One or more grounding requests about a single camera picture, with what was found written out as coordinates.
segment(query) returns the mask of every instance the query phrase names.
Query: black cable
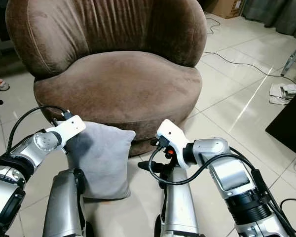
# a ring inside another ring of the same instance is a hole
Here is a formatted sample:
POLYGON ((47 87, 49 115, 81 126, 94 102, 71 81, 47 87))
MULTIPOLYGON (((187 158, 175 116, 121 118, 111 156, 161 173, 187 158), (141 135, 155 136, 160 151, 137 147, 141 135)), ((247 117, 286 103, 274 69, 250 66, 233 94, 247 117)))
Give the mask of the black cable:
POLYGON ((63 113, 66 112, 66 110, 62 107, 59 107, 59 106, 54 106, 54 105, 43 105, 43 106, 38 106, 36 108, 33 108, 29 111, 27 111, 25 114, 23 114, 18 120, 17 122, 15 123, 15 125, 13 126, 11 132, 10 132, 10 136, 9 136, 9 141, 8 141, 8 145, 7 145, 7 148, 6 148, 6 152, 5 152, 5 155, 6 156, 9 156, 10 152, 11 152, 11 147, 12 147, 12 142, 13 142, 13 137, 14 137, 14 133, 16 131, 16 128, 18 127, 18 125, 21 123, 21 121, 23 119, 25 119, 26 116, 28 116, 30 113, 36 111, 36 110, 40 110, 40 109, 44 109, 44 108, 55 108, 55 109, 58 109, 58 110, 61 110, 63 113))
POLYGON ((284 229, 288 232, 287 234, 290 237, 295 237, 295 230, 290 225, 289 221, 282 215, 282 213, 275 208, 272 204, 268 203, 268 206, 272 209, 272 211, 276 214, 277 218, 279 218, 279 221, 282 223, 284 229))
POLYGON ((208 18, 206 18, 206 19, 213 20, 213 21, 215 21, 215 22, 217 22, 217 23, 218 23, 218 24, 214 24, 214 25, 212 25, 212 26, 209 28, 211 32, 207 33, 208 35, 210 35, 210 34, 214 34, 214 31, 213 31, 213 29, 212 29, 212 28, 213 28, 214 26, 220 26, 220 25, 221 25, 221 23, 220 23, 219 21, 217 21, 217 20, 213 19, 213 18, 209 18, 209 17, 208 17, 208 18))
POLYGON ((205 168, 207 168, 208 165, 210 165, 212 162, 221 159, 221 158, 235 158, 235 159, 239 159, 242 162, 244 162, 251 170, 254 170, 255 167, 243 156, 241 155, 236 155, 236 154, 220 154, 217 156, 214 156, 213 158, 209 159, 208 161, 206 161, 191 177, 182 180, 182 181, 168 181, 168 180, 164 180, 162 178, 160 178, 158 175, 156 175, 153 170, 152 170, 152 160, 154 158, 154 156, 161 150, 160 147, 158 147, 150 156, 149 158, 149 163, 148 163, 148 168, 149 168, 149 172, 150 174, 159 182, 167 184, 167 185, 183 185, 183 184, 187 184, 189 182, 191 182, 192 180, 194 180, 205 168))
POLYGON ((215 54, 215 55, 219 56, 220 58, 222 58, 223 60, 225 60, 225 61, 228 62, 228 63, 237 64, 237 65, 247 65, 247 66, 254 67, 255 69, 259 70, 261 73, 263 73, 263 74, 266 75, 266 76, 269 76, 269 77, 276 77, 276 78, 285 78, 285 79, 287 79, 287 80, 290 80, 292 83, 296 84, 296 82, 294 82, 292 79, 290 79, 290 78, 288 78, 288 77, 267 74, 267 73, 265 73, 264 71, 262 71, 261 69, 259 69, 258 67, 256 67, 255 65, 252 65, 252 64, 249 64, 249 63, 235 63, 235 62, 231 62, 231 61, 229 61, 228 59, 225 59, 224 57, 222 57, 222 56, 220 56, 219 54, 214 53, 214 52, 205 52, 205 51, 204 51, 204 53, 215 54))
POLYGON ((284 199, 283 201, 281 201, 281 204, 280 204, 280 208, 281 210, 283 210, 283 204, 286 202, 286 201, 296 201, 296 198, 287 198, 287 199, 284 199))

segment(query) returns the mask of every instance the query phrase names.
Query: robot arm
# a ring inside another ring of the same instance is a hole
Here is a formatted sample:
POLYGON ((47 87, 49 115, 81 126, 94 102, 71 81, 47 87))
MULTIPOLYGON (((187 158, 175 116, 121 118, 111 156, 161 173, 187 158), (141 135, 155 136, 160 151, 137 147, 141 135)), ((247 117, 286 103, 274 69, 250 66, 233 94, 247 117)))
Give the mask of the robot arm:
POLYGON ((62 149, 66 142, 83 131, 85 124, 72 116, 56 127, 38 132, 17 144, 10 155, 0 157, 0 236, 9 229, 24 199, 25 183, 46 156, 62 149))
POLYGON ((159 140, 159 148, 160 145, 173 147, 177 164, 184 169, 196 163, 203 166, 210 159, 224 154, 224 158, 211 162, 208 169, 235 221, 239 236, 295 236, 292 231, 284 228, 278 216, 269 209, 267 205, 269 199, 263 186, 259 185, 263 182, 259 171, 253 172, 254 176, 258 177, 256 181, 243 162, 232 157, 226 140, 213 138, 189 143, 183 132, 167 119, 161 124, 156 137, 159 140))

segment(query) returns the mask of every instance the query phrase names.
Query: curtain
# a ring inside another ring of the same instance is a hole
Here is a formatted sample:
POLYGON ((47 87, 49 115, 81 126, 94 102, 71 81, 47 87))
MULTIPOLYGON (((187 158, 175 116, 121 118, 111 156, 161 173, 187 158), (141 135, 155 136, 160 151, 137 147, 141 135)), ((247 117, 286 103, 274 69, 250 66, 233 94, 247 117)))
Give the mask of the curtain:
POLYGON ((296 0, 247 0, 242 15, 296 38, 296 0))

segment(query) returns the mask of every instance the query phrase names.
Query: velvet upholstery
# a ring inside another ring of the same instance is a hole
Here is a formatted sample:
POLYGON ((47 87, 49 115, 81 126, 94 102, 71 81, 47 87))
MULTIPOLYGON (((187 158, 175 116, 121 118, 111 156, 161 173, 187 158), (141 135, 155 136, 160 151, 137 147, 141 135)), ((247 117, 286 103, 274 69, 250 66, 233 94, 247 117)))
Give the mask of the velvet upholstery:
POLYGON ((6 23, 38 104, 134 130, 131 155, 198 99, 207 31, 196 0, 10 0, 6 23))

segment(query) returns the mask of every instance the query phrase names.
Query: gray pillow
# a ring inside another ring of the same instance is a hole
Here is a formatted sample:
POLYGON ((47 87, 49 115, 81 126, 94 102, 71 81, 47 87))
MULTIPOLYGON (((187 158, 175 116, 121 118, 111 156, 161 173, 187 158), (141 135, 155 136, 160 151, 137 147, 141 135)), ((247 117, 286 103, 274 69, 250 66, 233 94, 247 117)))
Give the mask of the gray pillow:
POLYGON ((121 199, 130 196, 127 161, 134 131, 94 122, 66 143, 69 168, 86 177, 85 198, 121 199))

